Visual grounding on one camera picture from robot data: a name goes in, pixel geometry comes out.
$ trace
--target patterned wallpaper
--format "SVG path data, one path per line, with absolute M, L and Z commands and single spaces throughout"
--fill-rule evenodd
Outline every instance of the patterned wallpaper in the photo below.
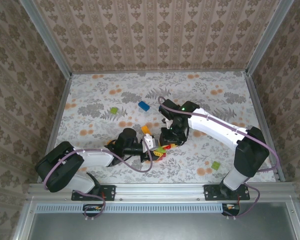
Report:
M 287 181 L 300 199 L 300 0 L 295 0 L 253 73 Z
M 244 69 L 279 0 L 34 0 L 73 72 Z
M 18 223 L 65 85 L 17 0 L 0 0 L 0 240 Z

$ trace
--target table surface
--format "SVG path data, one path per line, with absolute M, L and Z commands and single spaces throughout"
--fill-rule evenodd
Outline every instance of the table surface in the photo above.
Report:
M 182 105 L 192 101 L 234 125 L 258 126 L 257 117 L 242 72 L 155 72 L 73 75 L 56 144 L 69 141 L 80 148 L 100 148 L 116 139 L 124 128 L 133 128 L 140 140 L 147 125 L 159 139 L 163 116 L 158 96 Z M 146 102 L 145 112 L 138 103 Z M 112 107 L 118 108 L 111 114 Z M 218 170 L 212 163 L 220 163 Z M 134 156 L 127 161 L 139 170 L 150 164 Z M 190 129 L 187 142 L 167 151 L 147 173 L 120 163 L 80 171 L 92 173 L 100 183 L 218 183 L 233 167 L 234 152 L 204 132 Z M 262 168 L 270 167 L 267 159 Z M 257 173 L 251 182 L 275 182 L 273 171 Z

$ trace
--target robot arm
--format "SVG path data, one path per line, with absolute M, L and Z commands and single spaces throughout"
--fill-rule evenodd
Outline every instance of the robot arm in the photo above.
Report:
M 63 188 L 68 188 L 96 195 L 100 187 L 98 181 L 93 175 L 87 172 L 80 172 L 78 169 L 93 166 L 111 167 L 121 163 L 117 157 L 114 157 L 110 153 L 122 159 L 124 159 L 125 155 L 130 155 L 140 156 L 141 162 L 149 160 L 147 147 L 150 151 L 156 149 L 158 141 L 153 136 L 146 134 L 143 136 L 143 141 L 138 142 L 136 136 L 137 133 L 135 130 L 125 128 L 117 139 L 112 140 L 105 146 L 104 149 L 106 151 L 84 151 L 64 141 L 41 159 L 36 164 L 35 170 L 41 179 L 45 179 L 61 158 L 73 151 L 79 150 L 76 154 L 70 155 L 53 171 L 46 182 L 46 186 L 52 193 L 58 192 Z
M 161 129 L 161 145 L 169 143 L 180 145 L 180 142 L 176 142 L 180 139 L 185 142 L 187 138 L 185 137 L 184 132 L 188 127 L 209 134 L 235 152 L 234 167 L 220 184 L 220 188 L 223 189 L 225 194 L 227 194 L 229 190 L 235 191 L 248 178 L 252 178 L 269 156 L 269 151 L 263 146 L 243 135 L 237 134 L 236 131 L 230 130 L 211 119 L 215 119 L 224 125 L 237 129 L 237 131 L 244 132 L 247 135 L 265 143 L 261 130 L 256 127 L 252 127 L 250 130 L 247 130 L 245 128 L 229 124 L 228 122 L 209 114 L 203 108 L 200 108 L 197 104 L 190 101 L 179 106 L 167 99 L 162 104 L 173 110 L 202 114 L 207 117 L 175 113 L 160 106 L 159 112 L 164 115 L 165 122 L 167 123 L 167 127 Z

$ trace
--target green lego brick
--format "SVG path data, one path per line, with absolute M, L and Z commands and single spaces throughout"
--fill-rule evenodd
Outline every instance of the green lego brick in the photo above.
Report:
M 162 146 L 158 147 L 155 151 L 159 152 L 159 153 L 162 153 L 162 154 L 166 153 L 166 150 Z
M 112 107 L 112 108 L 110 109 L 110 112 L 111 112 L 112 114 L 116 114 L 116 113 L 118 112 L 118 108 L 117 108 L 117 107 Z
M 214 161 L 214 162 L 212 163 L 212 166 L 211 166 L 212 169 L 218 170 L 219 167 L 220 167 L 220 162 Z

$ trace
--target yellow lego brick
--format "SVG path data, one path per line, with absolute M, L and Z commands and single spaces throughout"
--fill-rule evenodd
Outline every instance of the yellow lego brick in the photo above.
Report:
M 161 157 L 163 155 L 163 153 L 158 152 L 158 151 L 154 151 L 153 154 L 158 157 Z
M 150 134 L 150 135 L 152 135 L 151 132 L 150 132 L 150 130 L 149 130 L 149 128 L 147 127 L 147 125 L 142 126 L 141 130 L 142 130 L 143 134 Z

